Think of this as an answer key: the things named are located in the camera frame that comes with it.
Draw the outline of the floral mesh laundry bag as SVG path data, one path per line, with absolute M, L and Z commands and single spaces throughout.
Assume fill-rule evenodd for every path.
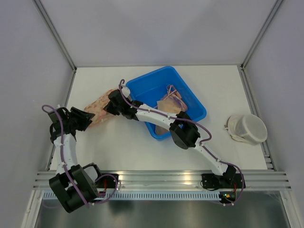
M 116 88 L 108 90 L 98 99 L 96 99 L 93 103 L 89 104 L 84 108 L 85 112 L 94 114 L 94 117 L 92 118 L 92 122 L 90 123 L 89 127 L 98 126 L 101 123 L 106 122 L 112 117 L 114 117 L 113 114 L 108 113 L 104 110 L 105 106 L 110 102 L 108 96 L 114 90 L 116 90 Z

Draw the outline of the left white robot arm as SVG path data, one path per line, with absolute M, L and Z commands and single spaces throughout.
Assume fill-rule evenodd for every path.
M 104 177 L 94 163 L 82 167 L 76 157 L 76 132 L 85 131 L 95 114 L 72 107 L 53 108 L 43 105 L 52 124 L 50 140 L 55 146 L 57 171 L 49 180 L 49 186 L 66 212 L 71 213 L 82 206 L 88 206 L 98 197 Z

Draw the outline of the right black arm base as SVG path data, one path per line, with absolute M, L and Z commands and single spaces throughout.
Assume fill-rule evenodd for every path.
M 201 174 L 200 185 L 206 190 L 246 188 L 245 181 L 242 180 L 239 173 L 237 173 L 232 180 L 226 180 L 223 176 L 218 176 L 213 173 Z

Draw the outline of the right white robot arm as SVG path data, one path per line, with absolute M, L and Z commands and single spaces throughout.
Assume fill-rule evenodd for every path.
M 109 103 L 104 110 L 113 115 L 123 115 L 129 120 L 147 122 L 168 130 L 172 140 L 178 147 L 188 150 L 193 149 L 202 154 L 214 175 L 217 176 L 217 183 L 223 188 L 229 187 L 234 182 L 237 172 L 235 165 L 222 161 L 211 151 L 205 142 L 212 138 L 202 139 L 198 128 L 206 130 L 201 124 L 193 121 L 183 111 L 172 114 L 154 109 L 140 101 L 130 101 L 124 96 L 121 88 L 112 91 L 109 96 Z

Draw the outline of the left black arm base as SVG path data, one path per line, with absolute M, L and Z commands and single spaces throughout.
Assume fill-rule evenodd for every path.
M 114 174 L 102 174 L 95 180 L 95 185 L 98 189 L 107 190 L 114 189 L 116 183 L 119 181 L 119 175 Z

